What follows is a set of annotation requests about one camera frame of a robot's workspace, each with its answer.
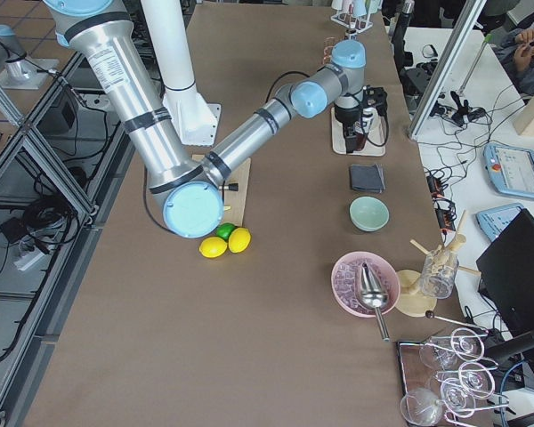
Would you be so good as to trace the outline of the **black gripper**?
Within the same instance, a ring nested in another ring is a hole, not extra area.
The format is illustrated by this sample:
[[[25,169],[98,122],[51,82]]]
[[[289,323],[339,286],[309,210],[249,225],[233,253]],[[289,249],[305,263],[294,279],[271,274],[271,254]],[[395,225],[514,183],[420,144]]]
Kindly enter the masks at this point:
[[[359,123],[361,119],[362,107],[343,108],[335,104],[334,108],[335,119],[342,126],[345,152],[352,154],[359,149],[358,135],[363,135],[362,130],[357,131],[355,129],[355,124]]]

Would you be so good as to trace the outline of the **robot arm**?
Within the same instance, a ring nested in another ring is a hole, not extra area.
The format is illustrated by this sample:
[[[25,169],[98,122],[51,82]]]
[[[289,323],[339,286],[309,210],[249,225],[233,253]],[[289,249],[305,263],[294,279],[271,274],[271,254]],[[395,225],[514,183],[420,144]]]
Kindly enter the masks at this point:
[[[142,9],[166,91],[159,94],[134,47],[134,25],[120,1],[51,1],[61,44],[82,53],[115,108],[150,175],[169,230],[183,238],[209,234],[223,218],[219,186],[294,117],[315,117],[359,93],[366,51],[339,42],[313,76],[285,85],[203,159],[190,157],[183,138],[214,114],[195,86],[182,9],[176,1],[145,1]]]

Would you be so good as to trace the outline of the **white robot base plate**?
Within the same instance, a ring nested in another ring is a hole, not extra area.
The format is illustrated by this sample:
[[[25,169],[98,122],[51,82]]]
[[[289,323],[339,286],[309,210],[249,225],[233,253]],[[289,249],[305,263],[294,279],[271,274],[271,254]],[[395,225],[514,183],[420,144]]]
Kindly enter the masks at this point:
[[[219,125],[222,106],[218,103],[207,103],[198,93],[192,109],[186,109],[180,101],[173,107],[167,99],[163,99],[168,109],[174,129],[183,145],[206,146],[214,145]]]

